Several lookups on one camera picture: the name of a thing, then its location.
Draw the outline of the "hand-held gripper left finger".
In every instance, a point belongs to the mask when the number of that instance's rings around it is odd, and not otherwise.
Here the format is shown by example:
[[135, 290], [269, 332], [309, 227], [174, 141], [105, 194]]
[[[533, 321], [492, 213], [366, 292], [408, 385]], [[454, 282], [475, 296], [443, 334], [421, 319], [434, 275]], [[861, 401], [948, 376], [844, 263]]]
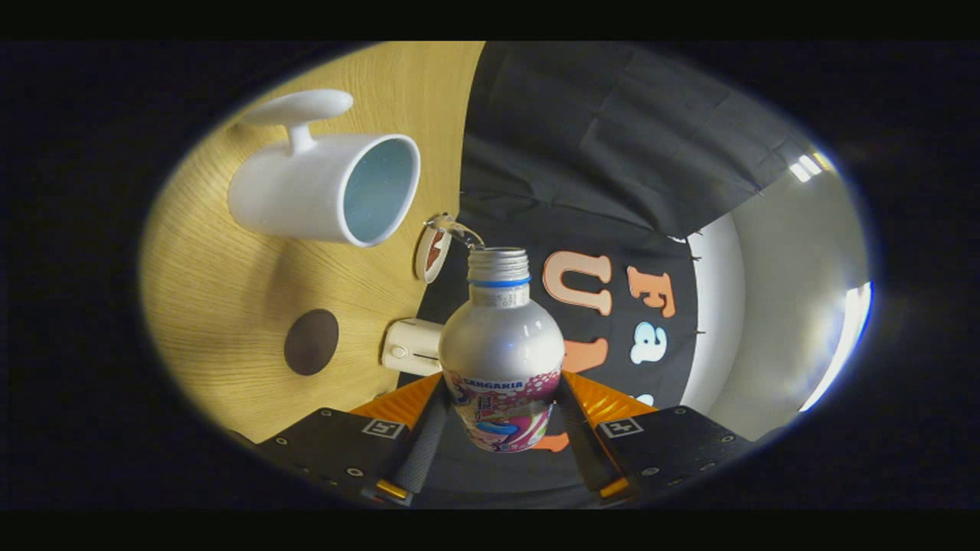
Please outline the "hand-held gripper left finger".
[[319, 408], [256, 450], [344, 504], [409, 508], [426, 484], [451, 405], [442, 374], [431, 374], [349, 412]]

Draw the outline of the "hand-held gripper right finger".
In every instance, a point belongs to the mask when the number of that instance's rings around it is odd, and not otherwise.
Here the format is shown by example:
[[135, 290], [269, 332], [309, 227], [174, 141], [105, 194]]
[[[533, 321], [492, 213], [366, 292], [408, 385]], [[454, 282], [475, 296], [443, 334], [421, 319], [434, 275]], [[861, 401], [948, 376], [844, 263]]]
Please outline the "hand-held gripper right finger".
[[658, 410], [571, 372], [554, 397], [585, 488], [602, 506], [673, 500], [755, 450], [689, 406]]

